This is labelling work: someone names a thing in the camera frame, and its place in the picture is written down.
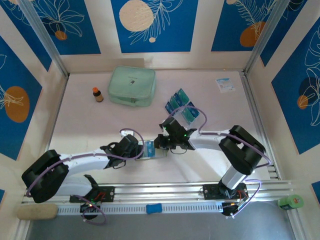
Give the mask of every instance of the white floor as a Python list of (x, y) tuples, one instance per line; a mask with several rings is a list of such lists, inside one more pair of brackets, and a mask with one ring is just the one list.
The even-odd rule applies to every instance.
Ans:
[[(208, 116), (206, 131), (230, 129), (241, 125), (254, 137), (254, 121), (237, 71), (160, 70), (156, 72), (155, 96), (149, 107), (130, 107), (108, 99), (111, 72), (71, 74), (54, 128), (50, 149), (59, 154), (88, 152), (120, 141), (119, 130), (133, 128), (147, 139), (161, 133), (159, 124), (168, 116), (164, 106), (168, 99), (183, 88), (196, 107)], [(216, 79), (230, 78), (235, 91), (220, 93)], [(96, 102), (92, 88), (98, 87), (104, 96)], [(195, 125), (204, 120), (201, 116)], [(169, 153), (153, 160), (127, 161), (126, 167), (114, 170), (93, 170), (98, 183), (173, 183), (219, 181), (230, 163), (221, 151), (201, 149), (183, 155)], [(266, 167), (250, 178), (269, 180)]]

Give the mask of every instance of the small brown bottle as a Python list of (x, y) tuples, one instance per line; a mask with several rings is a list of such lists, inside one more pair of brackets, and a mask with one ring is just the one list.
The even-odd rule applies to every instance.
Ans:
[(101, 92), (97, 87), (94, 87), (93, 89), (93, 96), (95, 97), (95, 100), (100, 103), (104, 100), (104, 97), (102, 96)]

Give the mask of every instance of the mint green pouch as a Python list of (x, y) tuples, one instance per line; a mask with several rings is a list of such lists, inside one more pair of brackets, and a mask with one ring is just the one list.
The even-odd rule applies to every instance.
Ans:
[(153, 69), (117, 66), (112, 74), (108, 94), (111, 102), (133, 107), (148, 107), (156, 90)]

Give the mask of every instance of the beige sponge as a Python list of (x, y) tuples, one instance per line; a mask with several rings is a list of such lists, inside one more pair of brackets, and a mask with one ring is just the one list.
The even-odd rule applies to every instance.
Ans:
[(22, 205), (16, 216), (21, 220), (54, 219), (58, 213), (58, 206), (53, 203)]

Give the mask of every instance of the blue object in gripper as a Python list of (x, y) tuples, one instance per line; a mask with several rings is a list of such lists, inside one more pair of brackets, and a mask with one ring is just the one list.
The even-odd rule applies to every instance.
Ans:
[(147, 214), (162, 213), (162, 204), (161, 203), (147, 204), (145, 206), (145, 208), (146, 208)]

